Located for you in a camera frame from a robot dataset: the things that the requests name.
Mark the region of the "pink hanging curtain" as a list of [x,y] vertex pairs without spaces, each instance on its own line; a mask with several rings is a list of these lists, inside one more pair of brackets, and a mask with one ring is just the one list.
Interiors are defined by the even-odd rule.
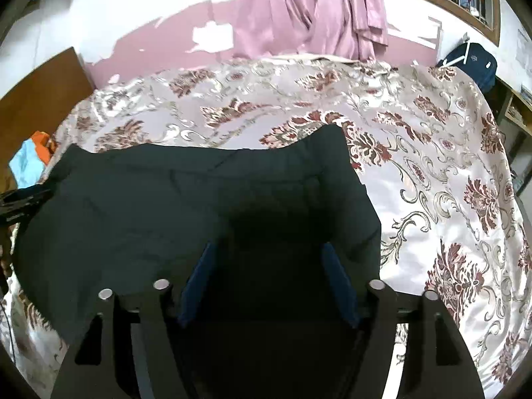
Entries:
[[233,50],[258,59],[309,53],[367,61],[386,52],[383,0],[236,0]]

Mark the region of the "wooden headboard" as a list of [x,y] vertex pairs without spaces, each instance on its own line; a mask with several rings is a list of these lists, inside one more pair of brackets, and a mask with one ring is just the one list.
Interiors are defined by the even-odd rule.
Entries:
[[15,188],[8,162],[36,131],[54,133],[94,91],[73,48],[41,64],[1,99],[1,191]]

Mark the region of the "orange blue brown garment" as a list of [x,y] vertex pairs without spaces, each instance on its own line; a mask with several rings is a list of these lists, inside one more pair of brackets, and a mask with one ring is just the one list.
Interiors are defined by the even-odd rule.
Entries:
[[37,184],[55,150],[55,141],[46,132],[34,132],[24,141],[9,162],[17,187],[29,188]]

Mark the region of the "floral satin bedspread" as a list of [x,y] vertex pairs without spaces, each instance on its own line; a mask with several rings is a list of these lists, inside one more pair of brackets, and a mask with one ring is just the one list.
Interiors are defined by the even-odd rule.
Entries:
[[276,149],[327,124],[379,215],[380,275],[437,292],[488,398],[528,396],[531,250],[495,117],[455,67],[232,60],[106,85],[54,125],[69,146]]

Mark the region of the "wooden shelf desk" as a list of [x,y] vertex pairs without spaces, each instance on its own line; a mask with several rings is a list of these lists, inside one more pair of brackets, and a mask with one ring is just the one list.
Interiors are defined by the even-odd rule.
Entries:
[[531,97],[527,89],[518,91],[499,76],[492,92],[514,190],[522,196],[531,183]]

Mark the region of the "navy blue backpack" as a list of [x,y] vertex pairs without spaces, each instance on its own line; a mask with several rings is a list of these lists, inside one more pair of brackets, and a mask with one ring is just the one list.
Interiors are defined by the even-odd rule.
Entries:
[[438,61],[437,66],[458,67],[478,85],[480,91],[488,93],[495,85],[498,63],[479,43],[466,41]]

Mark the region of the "black padded jacket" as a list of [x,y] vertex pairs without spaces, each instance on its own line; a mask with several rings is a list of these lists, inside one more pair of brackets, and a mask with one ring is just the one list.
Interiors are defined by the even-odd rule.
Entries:
[[183,330],[207,398],[340,398],[353,329],[324,267],[331,244],[359,301],[379,274],[380,220],[326,125],[276,150],[140,145],[67,149],[52,197],[21,224],[14,270],[68,343],[98,294],[184,288],[204,249],[214,266]]

